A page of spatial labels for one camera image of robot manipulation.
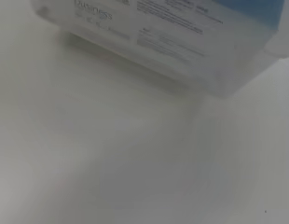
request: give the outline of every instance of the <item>blue stripe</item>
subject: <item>blue stripe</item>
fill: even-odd
[[[214,0],[277,29],[282,16],[284,0]]]

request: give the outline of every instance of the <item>white box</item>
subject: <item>white box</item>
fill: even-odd
[[[41,17],[163,75],[230,94],[289,56],[289,0],[32,0]]]

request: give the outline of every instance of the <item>white surface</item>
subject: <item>white surface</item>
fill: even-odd
[[[289,59],[226,100],[141,71],[0,2],[0,223],[289,223]]]

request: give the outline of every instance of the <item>white table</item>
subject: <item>white table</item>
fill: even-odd
[[[217,99],[0,1],[0,223],[289,223],[289,59]]]

